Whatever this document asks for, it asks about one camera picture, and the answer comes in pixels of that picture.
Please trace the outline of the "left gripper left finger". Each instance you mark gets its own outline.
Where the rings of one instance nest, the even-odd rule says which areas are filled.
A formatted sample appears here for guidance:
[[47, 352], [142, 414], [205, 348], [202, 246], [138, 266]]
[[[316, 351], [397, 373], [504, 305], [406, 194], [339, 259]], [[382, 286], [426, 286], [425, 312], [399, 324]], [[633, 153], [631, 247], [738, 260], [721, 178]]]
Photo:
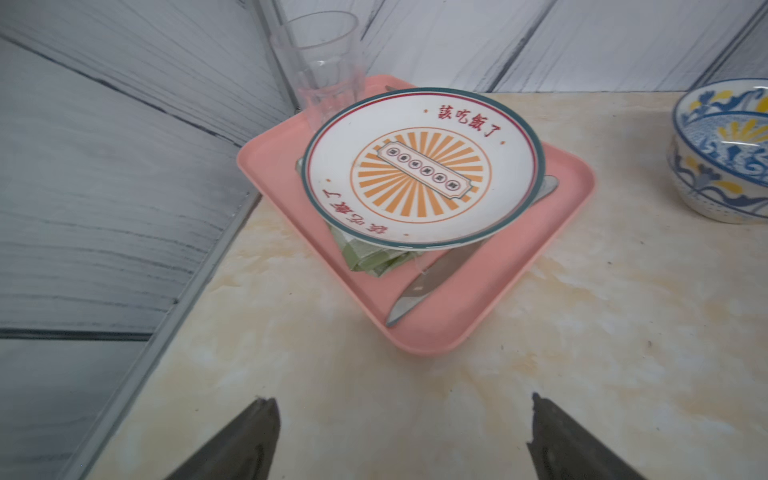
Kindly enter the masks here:
[[280, 428], [277, 401], [257, 398], [166, 479], [267, 479]]

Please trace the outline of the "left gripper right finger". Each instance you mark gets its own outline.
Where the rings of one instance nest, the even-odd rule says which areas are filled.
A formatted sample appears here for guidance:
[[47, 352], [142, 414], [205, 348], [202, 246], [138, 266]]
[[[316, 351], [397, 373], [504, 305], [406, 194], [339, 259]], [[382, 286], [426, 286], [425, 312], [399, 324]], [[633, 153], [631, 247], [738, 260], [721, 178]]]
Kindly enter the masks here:
[[527, 447], [539, 479], [644, 479], [552, 400], [532, 400]]

